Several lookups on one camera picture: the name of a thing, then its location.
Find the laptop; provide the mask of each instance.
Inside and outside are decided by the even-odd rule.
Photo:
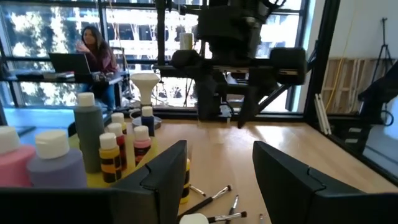
[[[86,55],[83,53],[60,54],[49,53],[55,72],[74,72],[79,75],[91,74]]]

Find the white bottle cap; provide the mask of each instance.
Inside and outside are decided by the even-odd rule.
[[[41,159],[54,159],[69,152],[67,133],[64,130],[51,130],[35,136],[36,153]]]
[[[77,94],[77,105],[78,106],[94,106],[95,105],[94,93],[79,93],[79,94]]]
[[[122,125],[119,123],[110,123],[108,125],[108,131],[116,135],[116,137],[123,135]]]
[[[180,224],[208,224],[208,223],[209,221],[207,220],[206,216],[202,215],[201,213],[184,215],[180,220]]]
[[[153,116],[154,112],[151,106],[143,106],[142,109],[142,115],[143,116]]]
[[[138,126],[134,128],[134,137],[136,141],[146,141],[149,138],[149,131],[147,126]]]
[[[101,145],[101,149],[114,149],[118,146],[116,142],[116,135],[114,133],[105,133],[99,136],[99,143]]]
[[[111,115],[111,118],[112,118],[112,123],[119,123],[119,124],[124,123],[124,114],[123,113],[113,113]]]
[[[15,128],[0,126],[0,155],[16,150],[19,145],[19,136]]]

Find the window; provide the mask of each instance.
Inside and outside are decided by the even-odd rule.
[[[0,82],[0,100],[3,106],[14,105],[11,98],[11,91],[7,82]]]
[[[123,47],[126,55],[135,59],[157,58],[157,13],[144,9],[107,9],[108,39],[111,47]],[[179,33],[193,32],[198,17],[180,16],[178,12],[166,12],[165,57],[171,58],[180,48]]]
[[[282,9],[300,10],[302,0],[287,0]]]
[[[50,62],[14,62],[14,68],[50,70]],[[21,83],[22,97],[27,106],[75,106],[80,85],[69,83]]]
[[[103,18],[100,18],[97,7],[98,0],[61,0],[56,6],[50,1],[43,3],[13,4],[0,3],[0,35],[8,63],[11,68],[49,70],[52,66],[46,62],[49,52],[69,53],[75,51],[75,43],[81,39],[81,32],[87,25],[100,28],[104,23],[104,32],[111,47],[124,48],[131,73],[153,72],[152,65],[140,63],[140,60],[157,59],[157,13],[155,9],[142,8],[153,4],[154,0],[102,0],[115,3],[110,8],[105,4]],[[177,4],[201,5],[203,0],[173,0]],[[274,47],[293,47],[296,43],[297,26],[299,24],[302,5],[301,0],[288,0],[283,9],[289,12],[273,14],[261,30],[261,41],[257,48],[258,58],[267,58]],[[179,34],[195,33],[197,29],[195,15],[180,16],[176,11],[166,11],[165,17],[165,59],[170,60],[173,53],[180,48]],[[195,42],[195,50],[199,51],[200,42]],[[206,44],[206,57],[211,52]],[[164,83],[154,90],[154,104],[163,106],[193,106],[196,103],[194,82],[183,78],[163,78]],[[76,104],[76,93],[79,85],[52,83],[21,83],[22,96],[26,105],[65,105]],[[285,94],[278,100],[284,101]]]
[[[47,57],[49,52],[75,52],[81,31],[99,24],[97,9],[2,5],[8,56]]]
[[[257,48],[257,58],[268,58],[274,47],[294,47],[297,36],[299,15],[271,15],[262,25],[261,43]]]

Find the paint bottle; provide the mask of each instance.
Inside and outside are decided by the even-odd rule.
[[[101,170],[103,180],[106,183],[113,183],[122,178],[122,167],[120,162],[120,150],[116,142],[116,135],[105,133],[99,136],[101,148]]]
[[[0,187],[31,187],[26,164],[35,147],[21,145],[14,127],[0,126]]]
[[[69,148],[64,130],[40,133],[35,136],[35,143],[36,156],[27,164],[34,187],[87,187],[83,154]]]
[[[77,101],[78,106],[73,113],[86,172],[101,172],[98,149],[100,148],[99,136],[104,133],[102,110],[95,105],[93,93],[79,93]]]
[[[141,124],[148,127],[150,137],[155,136],[155,118],[151,106],[143,106],[141,109]]]
[[[119,123],[111,123],[108,125],[108,131],[116,135],[116,143],[120,150],[120,162],[122,171],[127,169],[127,154],[126,154],[126,140],[122,132],[122,125]]]
[[[149,137],[147,126],[138,126],[134,128],[134,155],[136,166],[150,150],[152,142]]]
[[[185,171],[185,182],[184,182],[184,188],[182,190],[180,204],[184,204],[189,201],[190,169],[191,169],[191,161],[189,159],[187,159],[187,169]]]
[[[111,115],[112,123],[119,123],[122,125],[123,134],[127,134],[127,125],[124,122],[124,114],[123,113],[113,113]]]

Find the wooden table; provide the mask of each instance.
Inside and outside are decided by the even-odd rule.
[[[176,141],[186,139],[192,151],[191,184],[213,195],[223,187],[233,191],[200,210],[210,217],[228,214],[236,194],[237,212],[247,211],[248,217],[232,223],[258,223],[264,213],[271,223],[257,186],[252,163],[252,144],[264,141],[290,156],[365,192],[398,192],[398,188],[362,164],[347,152],[306,124],[248,123],[238,129],[236,123],[198,123],[197,121],[163,120],[156,131],[158,151]],[[190,192],[190,201],[180,206],[180,212],[203,200]]]

